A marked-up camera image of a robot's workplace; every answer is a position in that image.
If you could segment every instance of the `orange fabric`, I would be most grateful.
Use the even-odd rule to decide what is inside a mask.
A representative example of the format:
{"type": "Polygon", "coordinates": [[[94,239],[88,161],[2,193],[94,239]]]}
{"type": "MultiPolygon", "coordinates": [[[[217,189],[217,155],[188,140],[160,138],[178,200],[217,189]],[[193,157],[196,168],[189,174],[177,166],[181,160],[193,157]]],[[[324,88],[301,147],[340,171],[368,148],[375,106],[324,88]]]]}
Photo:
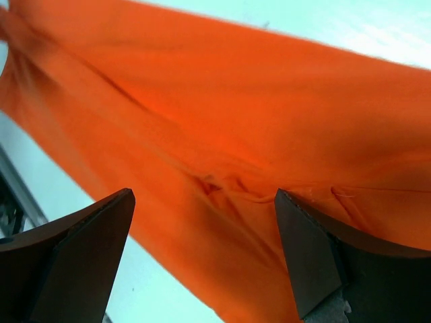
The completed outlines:
{"type": "Polygon", "coordinates": [[[95,199],[131,187],[132,236],[222,319],[298,321],[279,187],[431,250],[429,71],[99,3],[0,11],[1,107],[95,199]]]}

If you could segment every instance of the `cloth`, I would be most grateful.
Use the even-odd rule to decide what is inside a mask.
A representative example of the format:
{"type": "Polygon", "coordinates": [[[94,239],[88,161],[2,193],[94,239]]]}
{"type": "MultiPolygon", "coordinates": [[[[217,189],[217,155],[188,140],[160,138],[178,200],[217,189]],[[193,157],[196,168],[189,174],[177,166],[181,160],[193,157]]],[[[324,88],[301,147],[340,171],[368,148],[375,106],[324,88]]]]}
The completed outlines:
{"type": "Polygon", "coordinates": [[[298,322],[273,198],[431,250],[431,73],[121,0],[15,0],[2,110],[227,322],[298,322]]]}

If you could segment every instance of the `white surface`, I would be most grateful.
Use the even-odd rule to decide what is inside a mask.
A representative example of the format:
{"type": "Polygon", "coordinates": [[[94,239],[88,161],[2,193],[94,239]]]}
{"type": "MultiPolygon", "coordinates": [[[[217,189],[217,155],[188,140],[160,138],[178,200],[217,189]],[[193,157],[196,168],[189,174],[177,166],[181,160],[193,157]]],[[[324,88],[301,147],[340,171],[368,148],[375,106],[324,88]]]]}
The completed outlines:
{"type": "MultiPolygon", "coordinates": [[[[165,6],[310,38],[388,60],[431,67],[431,2],[163,0],[165,6]]],[[[0,64],[6,47],[0,47],[0,64]]],[[[0,144],[49,219],[92,200],[4,115],[0,144]]],[[[114,323],[217,322],[213,312],[129,238],[108,305],[114,323]]]]}

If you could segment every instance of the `orange cloth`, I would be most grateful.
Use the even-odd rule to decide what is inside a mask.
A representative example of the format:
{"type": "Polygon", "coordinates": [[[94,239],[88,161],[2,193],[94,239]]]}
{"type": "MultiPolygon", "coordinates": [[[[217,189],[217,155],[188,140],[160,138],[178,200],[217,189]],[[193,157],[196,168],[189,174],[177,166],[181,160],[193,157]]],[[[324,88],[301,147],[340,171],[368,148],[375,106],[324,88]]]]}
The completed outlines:
{"type": "Polygon", "coordinates": [[[431,73],[121,0],[0,11],[1,108],[228,322],[297,322],[277,188],[431,250],[431,73]]]}

